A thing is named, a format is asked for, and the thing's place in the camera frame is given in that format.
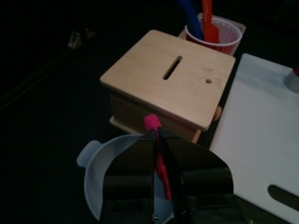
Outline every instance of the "plastic cup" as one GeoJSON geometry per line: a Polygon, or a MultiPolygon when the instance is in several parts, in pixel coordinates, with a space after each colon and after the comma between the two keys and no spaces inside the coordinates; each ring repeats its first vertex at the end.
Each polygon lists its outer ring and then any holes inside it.
{"type": "Polygon", "coordinates": [[[186,30],[186,39],[202,46],[207,46],[209,48],[226,53],[229,55],[233,55],[237,51],[237,48],[239,46],[239,41],[242,39],[242,32],[239,28],[227,20],[214,17],[213,23],[219,27],[219,43],[211,43],[206,42],[202,39],[195,38],[190,31],[187,25],[185,26],[186,30]]]}

